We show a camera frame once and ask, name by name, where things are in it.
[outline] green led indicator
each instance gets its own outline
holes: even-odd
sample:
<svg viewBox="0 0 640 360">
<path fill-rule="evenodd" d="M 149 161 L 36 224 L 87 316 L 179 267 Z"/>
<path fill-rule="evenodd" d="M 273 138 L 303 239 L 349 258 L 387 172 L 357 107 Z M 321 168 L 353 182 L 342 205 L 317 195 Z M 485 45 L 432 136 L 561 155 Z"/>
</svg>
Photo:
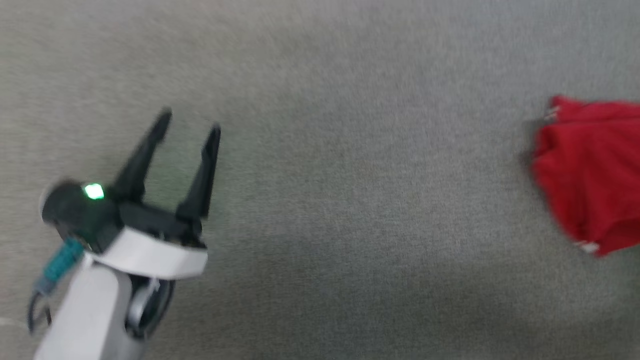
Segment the green led indicator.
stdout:
<svg viewBox="0 0 640 360">
<path fill-rule="evenodd" d="M 93 200 L 102 199 L 104 197 L 104 191 L 102 191 L 100 184 L 85 185 L 84 193 Z"/>
</svg>

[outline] red cloth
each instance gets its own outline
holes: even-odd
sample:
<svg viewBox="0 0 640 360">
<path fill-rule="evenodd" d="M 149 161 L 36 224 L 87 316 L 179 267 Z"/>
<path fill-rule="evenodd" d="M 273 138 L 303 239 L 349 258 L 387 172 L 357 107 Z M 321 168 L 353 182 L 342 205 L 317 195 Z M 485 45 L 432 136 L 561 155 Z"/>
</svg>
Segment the red cloth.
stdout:
<svg viewBox="0 0 640 360">
<path fill-rule="evenodd" d="M 598 256 L 640 243 L 640 104 L 557 96 L 533 172 L 563 229 Z"/>
</svg>

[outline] robotic arm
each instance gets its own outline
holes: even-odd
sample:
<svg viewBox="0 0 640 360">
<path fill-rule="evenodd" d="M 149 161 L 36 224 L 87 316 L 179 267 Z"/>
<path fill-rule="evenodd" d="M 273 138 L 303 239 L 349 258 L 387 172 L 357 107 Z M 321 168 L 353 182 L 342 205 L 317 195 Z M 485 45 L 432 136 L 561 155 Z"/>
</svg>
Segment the robotic arm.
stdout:
<svg viewBox="0 0 640 360">
<path fill-rule="evenodd" d="M 175 213 L 146 205 L 144 180 L 172 113 L 164 109 L 111 186 L 66 180 L 45 194 L 42 220 L 57 228 L 63 246 L 36 282 L 29 331 L 51 327 L 36 360 L 141 359 L 167 310 L 175 281 L 200 275 L 207 247 L 201 218 L 209 214 L 220 127 L 202 149 L 202 162 Z M 34 308 L 80 262 L 55 319 Z"/>
</svg>

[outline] cloth fold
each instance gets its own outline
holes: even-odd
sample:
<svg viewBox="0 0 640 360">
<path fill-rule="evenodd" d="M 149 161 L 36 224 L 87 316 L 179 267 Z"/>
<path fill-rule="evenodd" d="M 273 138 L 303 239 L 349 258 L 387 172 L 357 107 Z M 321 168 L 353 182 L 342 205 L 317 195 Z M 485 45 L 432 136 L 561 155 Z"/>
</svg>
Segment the cloth fold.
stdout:
<svg viewBox="0 0 640 360">
<path fill-rule="evenodd" d="M 597 256 L 640 243 L 640 104 L 556 96 L 551 106 L 532 169 L 555 218 Z"/>
</svg>

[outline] gray fabric surface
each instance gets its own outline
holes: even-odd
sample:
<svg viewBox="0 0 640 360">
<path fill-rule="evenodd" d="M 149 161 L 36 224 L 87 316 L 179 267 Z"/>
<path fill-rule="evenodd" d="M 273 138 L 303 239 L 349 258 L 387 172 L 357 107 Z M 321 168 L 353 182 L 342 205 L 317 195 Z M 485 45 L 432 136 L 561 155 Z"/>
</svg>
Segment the gray fabric surface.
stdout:
<svg viewBox="0 0 640 360">
<path fill-rule="evenodd" d="M 149 359 L 637 359 L 640 250 L 595 260 L 527 173 L 556 93 L 638 99 L 636 0 L 0 1 L 0 358 L 59 244 L 55 177 L 109 181 L 162 105 L 147 200 L 223 128 L 205 275 Z"/>
</svg>

